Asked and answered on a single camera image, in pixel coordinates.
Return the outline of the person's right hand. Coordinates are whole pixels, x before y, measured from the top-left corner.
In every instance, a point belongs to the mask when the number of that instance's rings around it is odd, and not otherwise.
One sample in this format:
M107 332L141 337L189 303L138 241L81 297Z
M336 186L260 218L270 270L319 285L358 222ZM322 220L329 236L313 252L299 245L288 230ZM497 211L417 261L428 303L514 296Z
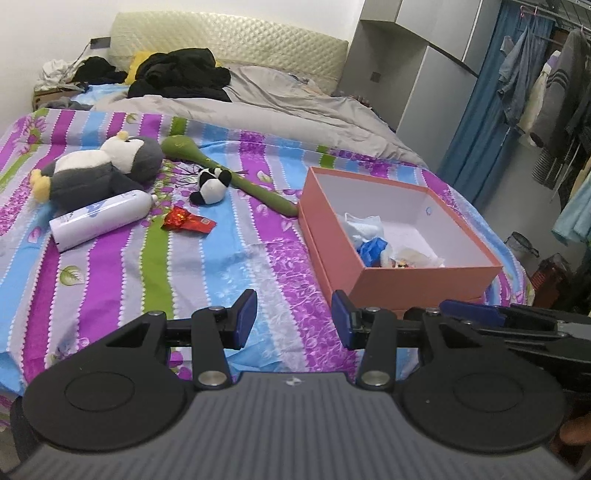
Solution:
M559 432L560 440L566 445L587 445L591 443L591 414L571 419Z

